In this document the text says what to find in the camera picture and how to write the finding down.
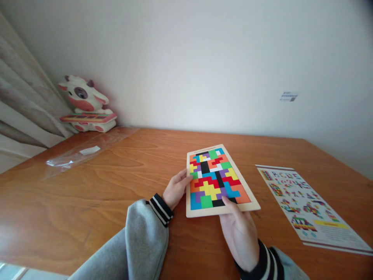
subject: puzzle board frame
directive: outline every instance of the puzzle board frame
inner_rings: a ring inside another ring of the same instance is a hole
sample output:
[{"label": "puzzle board frame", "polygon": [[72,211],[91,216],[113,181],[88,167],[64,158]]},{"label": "puzzle board frame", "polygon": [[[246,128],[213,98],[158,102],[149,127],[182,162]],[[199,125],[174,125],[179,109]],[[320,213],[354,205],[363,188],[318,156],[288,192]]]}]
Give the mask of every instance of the puzzle board frame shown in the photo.
[{"label": "puzzle board frame", "polygon": [[[208,152],[215,149],[223,149],[229,163],[231,164],[234,172],[236,173],[238,179],[240,180],[240,183],[242,187],[244,188],[245,192],[249,196],[249,199],[251,202],[248,203],[239,203],[237,204],[238,208],[241,211],[254,211],[259,210],[260,205],[258,201],[256,200],[253,192],[249,188],[248,184],[246,183],[245,179],[242,177],[241,172],[237,168],[236,164],[234,163],[233,159],[229,155],[227,149],[224,147],[223,144],[204,148],[201,150],[196,150],[193,152],[189,152],[186,154],[186,175],[190,175],[190,156],[194,154],[199,154],[202,152]],[[191,210],[191,201],[190,201],[190,184],[186,186],[186,216],[188,218],[193,217],[203,217],[203,216],[212,216],[212,215],[221,215],[221,214],[228,214],[231,213],[230,210],[226,206],[219,206],[219,207],[211,207],[211,208],[204,208],[204,209],[198,209],[198,210]]]}]

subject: beige curtain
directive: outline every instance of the beige curtain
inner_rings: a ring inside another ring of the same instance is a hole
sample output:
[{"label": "beige curtain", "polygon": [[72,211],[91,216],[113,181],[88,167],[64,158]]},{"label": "beige curtain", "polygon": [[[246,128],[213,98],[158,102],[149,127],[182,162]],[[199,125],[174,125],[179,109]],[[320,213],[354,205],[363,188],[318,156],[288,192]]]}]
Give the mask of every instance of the beige curtain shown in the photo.
[{"label": "beige curtain", "polygon": [[71,113],[0,13],[0,173],[72,136]]}]

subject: blue puzzle piece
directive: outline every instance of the blue puzzle piece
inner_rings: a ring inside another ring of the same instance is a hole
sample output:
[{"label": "blue puzzle piece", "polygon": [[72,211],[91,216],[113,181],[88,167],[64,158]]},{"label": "blue puzzle piece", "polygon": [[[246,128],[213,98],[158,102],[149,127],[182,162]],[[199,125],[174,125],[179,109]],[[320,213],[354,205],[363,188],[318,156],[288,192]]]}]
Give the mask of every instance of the blue puzzle piece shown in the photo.
[{"label": "blue puzzle piece", "polygon": [[197,161],[197,163],[200,163],[201,161],[199,160],[199,156],[195,156],[195,157],[193,157],[196,161]]},{"label": "blue puzzle piece", "polygon": [[204,174],[202,174],[202,178],[206,178],[206,177],[211,177],[211,179],[216,180],[216,174],[215,174],[215,172],[210,172],[210,173],[204,173]]},{"label": "blue puzzle piece", "polygon": [[191,210],[202,209],[202,204],[197,203],[195,200],[195,192],[190,193],[190,209]]},{"label": "blue puzzle piece", "polygon": [[241,197],[239,191],[232,191],[228,182],[224,182],[224,186],[225,190],[227,191],[228,198]]},{"label": "blue puzzle piece", "polygon": [[215,151],[219,151],[219,152],[220,152],[220,154],[225,154],[222,148],[219,148],[219,149],[215,149]]}]

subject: cartoon cow figure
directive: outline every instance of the cartoon cow figure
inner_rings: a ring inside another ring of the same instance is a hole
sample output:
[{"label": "cartoon cow figure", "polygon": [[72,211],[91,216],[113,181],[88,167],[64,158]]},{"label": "cartoon cow figure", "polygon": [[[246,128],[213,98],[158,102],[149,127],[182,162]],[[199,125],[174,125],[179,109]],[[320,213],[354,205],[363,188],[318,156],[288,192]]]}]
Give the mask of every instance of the cartoon cow figure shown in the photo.
[{"label": "cartoon cow figure", "polygon": [[95,90],[92,80],[87,82],[86,80],[74,75],[66,75],[65,79],[66,82],[59,83],[58,87],[61,90],[68,92],[70,103],[77,107],[75,108],[75,113],[105,114],[108,119],[106,123],[95,123],[83,119],[90,119],[91,117],[79,116],[79,118],[82,118],[81,121],[69,121],[72,126],[80,131],[97,130],[100,132],[106,132],[116,125],[115,119],[117,118],[117,115],[110,109],[102,109],[103,105],[109,104],[109,99]]},{"label": "cartoon cow figure", "polygon": [[73,75],[65,76],[67,82],[59,83],[61,90],[69,93],[70,103],[77,108],[75,113],[112,114],[110,109],[102,109],[102,105],[109,104],[109,99],[94,88],[92,80],[86,82]]}]

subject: yellow label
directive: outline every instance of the yellow label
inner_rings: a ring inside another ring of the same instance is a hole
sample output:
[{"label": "yellow label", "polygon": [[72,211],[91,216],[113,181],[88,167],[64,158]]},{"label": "yellow label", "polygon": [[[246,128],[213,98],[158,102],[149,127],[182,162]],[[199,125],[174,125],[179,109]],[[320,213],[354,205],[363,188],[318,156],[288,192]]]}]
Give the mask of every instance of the yellow label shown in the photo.
[{"label": "yellow label", "polygon": [[320,220],[314,220],[314,222],[316,224],[318,224],[319,226],[331,226],[333,228],[345,228],[345,229],[349,229],[348,226],[345,225],[345,224],[334,223],[334,222],[324,222],[324,221],[320,221]]}]

